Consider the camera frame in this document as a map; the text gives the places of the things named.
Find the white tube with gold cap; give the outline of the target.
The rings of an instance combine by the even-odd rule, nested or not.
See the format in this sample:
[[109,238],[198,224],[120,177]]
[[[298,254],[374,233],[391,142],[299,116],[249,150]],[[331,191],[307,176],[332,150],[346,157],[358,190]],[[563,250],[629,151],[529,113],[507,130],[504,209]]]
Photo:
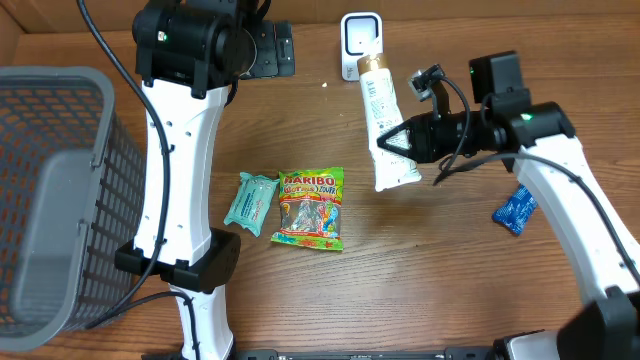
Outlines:
[[357,66],[369,152],[374,165],[375,190],[382,192],[420,181],[422,176],[415,161],[384,150],[377,144],[380,136],[404,121],[384,54],[365,55],[357,61]]

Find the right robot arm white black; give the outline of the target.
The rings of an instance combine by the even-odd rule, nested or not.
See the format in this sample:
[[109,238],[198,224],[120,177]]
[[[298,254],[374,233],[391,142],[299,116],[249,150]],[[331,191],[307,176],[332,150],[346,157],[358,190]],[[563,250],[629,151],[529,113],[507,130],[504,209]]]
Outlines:
[[639,243],[593,175],[568,116],[555,102],[535,104],[516,52],[470,60],[480,109],[453,114],[447,91],[457,86],[439,65],[409,80],[432,110],[380,136],[380,148],[418,163],[442,158],[436,177],[500,161],[537,201],[573,269],[582,310],[557,331],[495,340],[482,359],[636,359],[639,356]]

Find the teal wet wipes pack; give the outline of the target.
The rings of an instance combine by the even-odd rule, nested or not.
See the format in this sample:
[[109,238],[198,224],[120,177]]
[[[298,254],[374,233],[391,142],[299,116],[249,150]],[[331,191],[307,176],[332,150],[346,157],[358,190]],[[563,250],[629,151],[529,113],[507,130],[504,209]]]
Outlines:
[[223,223],[236,223],[259,237],[278,185],[278,180],[241,172],[237,195]]

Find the blue snack wrapper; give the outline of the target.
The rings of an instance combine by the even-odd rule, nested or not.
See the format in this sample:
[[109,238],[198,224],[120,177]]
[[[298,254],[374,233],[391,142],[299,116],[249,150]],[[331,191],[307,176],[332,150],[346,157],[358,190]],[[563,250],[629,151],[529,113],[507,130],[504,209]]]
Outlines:
[[537,207],[538,202],[533,195],[520,184],[511,197],[492,214],[492,220],[513,235],[520,236]]

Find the grey plastic basket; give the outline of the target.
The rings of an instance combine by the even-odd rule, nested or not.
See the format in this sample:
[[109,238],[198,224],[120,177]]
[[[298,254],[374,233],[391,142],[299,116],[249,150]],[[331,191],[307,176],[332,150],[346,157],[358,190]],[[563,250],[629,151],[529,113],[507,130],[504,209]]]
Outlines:
[[132,288],[116,250],[137,229],[145,159],[89,67],[1,71],[1,348],[81,330]]

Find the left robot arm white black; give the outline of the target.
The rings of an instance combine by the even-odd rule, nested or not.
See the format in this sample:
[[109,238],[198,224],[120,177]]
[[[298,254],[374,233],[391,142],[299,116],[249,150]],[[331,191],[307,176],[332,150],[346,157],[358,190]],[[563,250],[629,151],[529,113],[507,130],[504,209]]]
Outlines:
[[119,270],[158,276],[177,300],[182,359],[231,359],[225,286],[241,245],[209,223],[216,131],[241,79],[295,71],[291,26],[268,2],[151,1],[132,35],[148,124],[145,195],[136,235],[115,253]]

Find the Haribo gummy candy bag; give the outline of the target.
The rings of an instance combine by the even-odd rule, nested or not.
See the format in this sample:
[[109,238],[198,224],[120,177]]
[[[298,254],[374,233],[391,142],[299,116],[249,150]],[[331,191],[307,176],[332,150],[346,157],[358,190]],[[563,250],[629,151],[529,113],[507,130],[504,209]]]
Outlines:
[[342,251],[341,212],[344,169],[279,173],[281,226],[271,236],[279,244]]

